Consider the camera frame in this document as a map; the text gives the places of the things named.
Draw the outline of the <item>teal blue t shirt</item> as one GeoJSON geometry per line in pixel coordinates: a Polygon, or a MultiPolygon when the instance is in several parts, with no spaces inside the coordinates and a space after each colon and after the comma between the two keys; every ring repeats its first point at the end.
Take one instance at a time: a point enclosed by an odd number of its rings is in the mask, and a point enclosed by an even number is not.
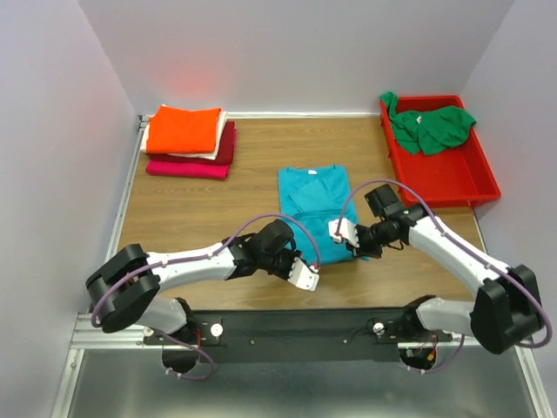
{"type": "Polygon", "coordinates": [[[328,231],[328,223],[339,215],[358,222],[353,202],[343,207],[350,193],[349,177],[342,165],[278,170],[280,211],[298,221],[289,227],[305,261],[323,266],[352,258],[343,245],[333,242],[328,231]]]}

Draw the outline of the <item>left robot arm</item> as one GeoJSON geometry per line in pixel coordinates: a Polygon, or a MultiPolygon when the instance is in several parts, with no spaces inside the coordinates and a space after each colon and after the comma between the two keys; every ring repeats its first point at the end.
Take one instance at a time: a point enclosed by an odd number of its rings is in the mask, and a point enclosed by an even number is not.
{"type": "Polygon", "coordinates": [[[128,245],[86,281],[91,324],[115,333],[138,324],[163,331],[175,344],[187,342],[194,325],[191,309],[162,292],[205,280],[233,280],[265,271],[302,289],[314,290],[315,272],[302,260],[292,229],[275,219],[257,233],[230,237],[181,253],[147,253],[128,245]]]}

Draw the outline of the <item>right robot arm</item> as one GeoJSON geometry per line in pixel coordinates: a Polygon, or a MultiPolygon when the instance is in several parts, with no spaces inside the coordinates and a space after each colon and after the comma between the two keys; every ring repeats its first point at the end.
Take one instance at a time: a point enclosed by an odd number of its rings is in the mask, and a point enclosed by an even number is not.
{"type": "Polygon", "coordinates": [[[380,180],[366,195],[379,222],[362,226],[339,216],[328,225],[331,238],[357,258],[378,259],[384,248],[396,243],[411,246],[443,266],[474,297],[465,302],[423,296],[404,307],[396,332],[412,341],[436,331],[472,336],[488,352],[501,354],[513,346],[533,348],[531,337],[544,330],[539,344],[545,346],[553,329],[534,272],[483,253],[446,226],[422,198],[405,205],[392,189],[394,184],[380,180]]]}

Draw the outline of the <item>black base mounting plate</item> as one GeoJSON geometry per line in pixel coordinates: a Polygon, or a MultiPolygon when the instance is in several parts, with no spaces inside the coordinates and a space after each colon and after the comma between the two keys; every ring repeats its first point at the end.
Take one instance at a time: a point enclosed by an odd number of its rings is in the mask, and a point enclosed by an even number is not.
{"type": "Polygon", "coordinates": [[[197,310],[172,336],[217,364],[398,361],[399,344],[449,342],[449,334],[404,329],[401,307],[290,310],[197,310]]]}

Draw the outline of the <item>folded dark red t shirt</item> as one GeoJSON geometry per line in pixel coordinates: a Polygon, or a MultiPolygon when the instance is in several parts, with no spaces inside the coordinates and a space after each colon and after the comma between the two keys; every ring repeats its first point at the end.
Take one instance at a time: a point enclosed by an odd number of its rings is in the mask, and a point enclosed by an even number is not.
{"type": "Polygon", "coordinates": [[[165,162],[175,162],[175,163],[194,163],[202,165],[231,165],[233,162],[233,155],[236,144],[236,127],[233,121],[228,121],[225,124],[220,145],[218,148],[217,156],[214,160],[207,158],[192,158],[192,157],[179,157],[169,154],[150,154],[147,156],[151,160],[165,161],[165,162]]]}

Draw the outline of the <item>green t shirt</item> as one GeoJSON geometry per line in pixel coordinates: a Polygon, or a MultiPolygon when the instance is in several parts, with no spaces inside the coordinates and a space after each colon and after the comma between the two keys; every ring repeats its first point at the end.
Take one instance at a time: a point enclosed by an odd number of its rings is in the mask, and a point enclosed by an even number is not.
{"type": "Polygon", "coordinates": [[[471,114],[455,105],[399,112],[399,97],[391,91],[382,94],[379,101],[386,107],[395,141],[411,155],[422,152],[432,156],[463,145],[476,124],[471,114]]]}

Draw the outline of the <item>aluminium frame rail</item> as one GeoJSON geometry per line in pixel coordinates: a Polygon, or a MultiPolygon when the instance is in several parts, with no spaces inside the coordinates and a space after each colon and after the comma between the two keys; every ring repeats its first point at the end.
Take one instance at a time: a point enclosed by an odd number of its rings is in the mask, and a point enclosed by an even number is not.
{"type": "Polygon", "coordinates": [[[143,327],[137,325],[107,334],[100,328],[94,328],[87,318],[77,321],[72,344],[83,349],[125,349],[130,347],[161,348],[166,351],[191,351],[195,347],[202,349],[199,341],[191,344],[174,337],[169,340],[159,331],[146,331],[143,327]]]}

